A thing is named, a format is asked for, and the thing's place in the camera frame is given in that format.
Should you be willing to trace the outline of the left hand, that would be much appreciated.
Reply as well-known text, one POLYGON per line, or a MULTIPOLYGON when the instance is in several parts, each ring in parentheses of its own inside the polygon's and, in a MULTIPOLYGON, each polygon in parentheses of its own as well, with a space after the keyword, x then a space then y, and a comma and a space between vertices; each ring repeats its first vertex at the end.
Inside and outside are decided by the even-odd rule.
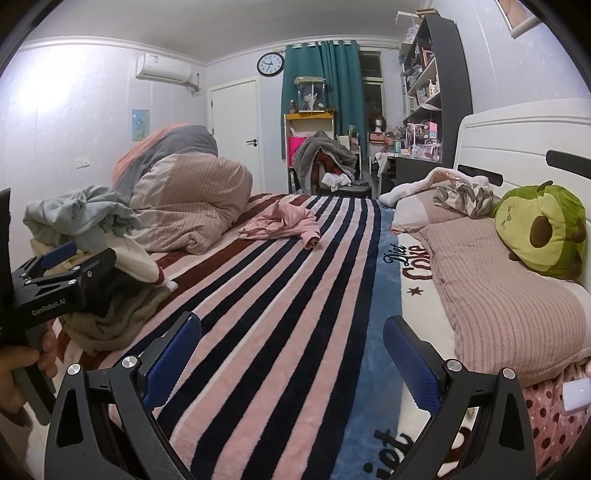
POLYGON ((48 378, 57 375, 56 342, 55 333, 49 329, 43 336, 41 352, 25 346, 9 346, 1 349, 0 405, 5 413, 17 415, 26 403, 24 395, 15 383, 14 370, 37 366, 48 378))

